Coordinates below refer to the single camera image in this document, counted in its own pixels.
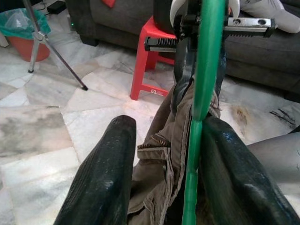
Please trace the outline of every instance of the green plastic rod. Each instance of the green plastic rod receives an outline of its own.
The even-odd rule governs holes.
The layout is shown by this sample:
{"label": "green plastic rod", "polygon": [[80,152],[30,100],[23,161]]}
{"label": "green plastic rod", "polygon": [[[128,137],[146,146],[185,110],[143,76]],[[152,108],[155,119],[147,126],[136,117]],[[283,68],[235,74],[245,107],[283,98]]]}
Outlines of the green plastic rod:
{"label": "green plastic rod", "polygon": [[205,119],[215,85],[223,34],[226,0],[202,0],[195,76],[194,104],[187,156],[182,225],[196,225],[198,166]]}

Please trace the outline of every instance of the red stool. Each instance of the red stool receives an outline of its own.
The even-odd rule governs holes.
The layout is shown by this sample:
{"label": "red stool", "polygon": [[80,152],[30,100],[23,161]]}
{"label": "red stool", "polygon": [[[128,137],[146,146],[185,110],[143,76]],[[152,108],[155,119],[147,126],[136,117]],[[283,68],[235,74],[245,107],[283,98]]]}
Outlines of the red stool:
{"label": "red stool", "polygon": [[133,100],[138,99],[140,90],[145,90],[154,94],[166,96],[168,94],[167,90],[143,83],[144,73],[148,69],[154,69],[157,61],[174,65],[174,60],[161,57],[158,55],[158,52],[145,51],[144,41],[146,37],[176,38],[173,34],[168,34],[157,29],[154,24],[153,17],[151,17],[142,27],[136,54],[135,73],[133,76],[130,93],[130,97]]}

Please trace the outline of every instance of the marble floor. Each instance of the marble floor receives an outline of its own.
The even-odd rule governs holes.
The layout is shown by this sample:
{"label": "marble floor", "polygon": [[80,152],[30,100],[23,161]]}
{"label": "marble floor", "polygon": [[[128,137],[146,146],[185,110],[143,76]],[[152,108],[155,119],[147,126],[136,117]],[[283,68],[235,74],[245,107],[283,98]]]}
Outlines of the marble floor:
{"label": "marble floor", "polygon": [[[52,55],[28,74],[29,64],[14,47],[0,48],[0,225],[53,224],[78,166],[111,119],[135,118],[141,144],[164,100],[146,92],[131,100],[135,52],[102,42],[84,45],[70,31],[67,14],[47,16],[49,39],[88,91]],[[144,82],[170,89],[172,72],[171,66],[157,64]],[[226,77],[220,100],[221,119],[245,144],[300,125],[300,104],[283,99],[278,90]],[[298,198],[289,200],[298,210]]]}

